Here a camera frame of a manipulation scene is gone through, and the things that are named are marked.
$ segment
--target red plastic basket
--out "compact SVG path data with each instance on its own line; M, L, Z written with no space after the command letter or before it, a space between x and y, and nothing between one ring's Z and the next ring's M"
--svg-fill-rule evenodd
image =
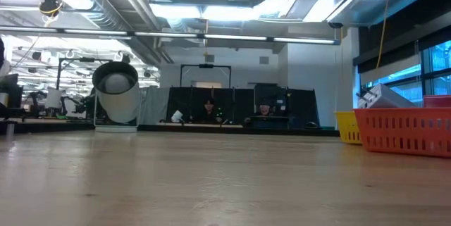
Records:
M424 96L424 107L451 107L451 95Z
M451 157L451 108L354 111L368 151Z

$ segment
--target yellow plastic basket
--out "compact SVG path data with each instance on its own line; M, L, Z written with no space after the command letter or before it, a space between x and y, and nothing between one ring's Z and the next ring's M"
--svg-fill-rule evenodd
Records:
M335 112L341 141L346 144L362 144L354 112Z

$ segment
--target black partition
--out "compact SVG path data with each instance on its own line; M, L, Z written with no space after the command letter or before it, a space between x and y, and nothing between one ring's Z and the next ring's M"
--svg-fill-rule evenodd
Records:
M281 89L286 96L285 115L290 117L292 128L304 128L309 122L320 125L314 90ZM183 113L185 122L189 122L190 116L202 110L205 99L210 97L214 98L216 109L221 108L223 119L235 124L242 124L245 118L254 115L254 107L257 107L257 110L259 107L254 102L253 89L173 87L169 92L166 122L171 121L176 110Z

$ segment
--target ceiling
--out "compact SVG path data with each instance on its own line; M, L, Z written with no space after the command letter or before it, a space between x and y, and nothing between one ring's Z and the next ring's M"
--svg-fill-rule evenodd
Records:
M2 25L42 27L48 19L38 11L38 5L42 0L1 0L0 23ZM344 3L349 0L63 0L66 4L61 9L58 19L50 24L50 27L77 28L92 30L163 30L165 32L191 32L191 33L213 33L232 35L257 35L269 37L308 37L318 39L336 39L339 34L336 29L326 23L329 14L337 12ZM322 6L324 1L329 1L328 6ZM352 5L346 14L340 13L344 18L359 18L363 21L358 7L368 4L368 0L351 0ZM382 13L380 2L385 0L370 0L377 7L372 13ZM186 18L187 13L172 11L166 15L159 14L155 4L163 7L162 11L169 11L171 6L184 6L194 8L202 17L206 16L211 6L220 5L226 7L240 7L236 11L227 12L228 17L237 15L241 11L259 12L257 17L249 19L216 20L199 19L198 17ZM9 34L13 43L12 64L23 58L26 50L38 39L37 35ZM61 38L57 35L53 38L40 37L34 45L34 49L20 63L24 68L16 65L15 70L29 80L54 77L54 68L58 63L48 61L35 61L30 58L34 51L46 52L45 56L65 56L68 52L76 52L79 56L94 56L99 59L112 60L121 54L130 54L131 63L138 68L140 75L144 69L154 70L160 65L179 63L180 58L171 58L171 53L192 51L196 53L204 49L205 41L200 39L73 39L71 36ZM284 44L272 42L246 42L239 40L210 39L207 47L226 49L270 49L272 54L278 54ZM32 75L28 72L30 66L38 67L37 72ZM93 63L76 64L79 68L95 68ZM69 68L63 72L66 78L89 78L89 75L80 75L77 68ZM151 77L142 76L148 82L143 84L158 84L159 74L154 72ZM89 86L81 83L86 91Z

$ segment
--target ductwork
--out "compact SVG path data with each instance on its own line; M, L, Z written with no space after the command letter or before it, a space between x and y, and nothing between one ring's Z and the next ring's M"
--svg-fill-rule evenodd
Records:
M109 0L92 0L94 3L92 11L101 13L85 14L84 16L103 30L132 30L126 20L113 7ZM147 47L151 45L141 39L133 37L131 40L123 41L135 54L146 64L160 66L161 59L157 52Z

